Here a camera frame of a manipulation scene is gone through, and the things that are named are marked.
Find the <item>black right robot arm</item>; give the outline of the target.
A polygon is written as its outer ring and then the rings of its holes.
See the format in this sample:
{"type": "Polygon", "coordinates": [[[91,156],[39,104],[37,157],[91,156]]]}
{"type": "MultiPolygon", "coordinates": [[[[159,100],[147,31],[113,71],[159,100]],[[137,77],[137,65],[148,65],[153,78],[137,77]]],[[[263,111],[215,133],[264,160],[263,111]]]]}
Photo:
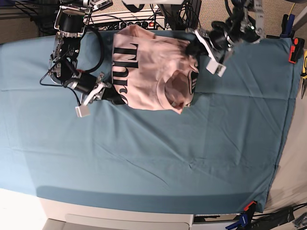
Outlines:
{"type": "Polygon", "coordinates": [[[50,56],[50,68],[47,75],[53,81],[53,87],[63,87],[73,93],[80,92],[77,97],[79,106],[100,100],[110,101],[114,105],[124,104],[115,87],[104,81],[104,73],[98,77],[92,75],[103,64],[105,57],[104,42],[99,31],[89,25],[91,15],[99,8],[98,0],[64,1],[59,7],[55,20],[55,45],[50,56]],[[88,31],[93,32],[99,43],[99,61],[89,70],[77,68],[81,41],[88,31]]]}

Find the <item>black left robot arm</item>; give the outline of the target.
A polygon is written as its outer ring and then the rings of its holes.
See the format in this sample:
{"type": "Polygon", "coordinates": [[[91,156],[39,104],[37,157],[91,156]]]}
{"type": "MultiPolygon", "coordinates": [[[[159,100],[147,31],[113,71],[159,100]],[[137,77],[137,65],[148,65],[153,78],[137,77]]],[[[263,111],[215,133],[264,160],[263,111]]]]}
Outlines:
{"type": "Polygon", "coordinates": [[[259,0],[233,0],[232,9],[227,0],[224,3],[229,15],[226,21],[213,21],[210,31],[186,29],[187,33],[200,36],[187,46],[187,55],[207,55],[223,64],[239,43],[255,44],[264,38],[264,12],[259,0]]]}

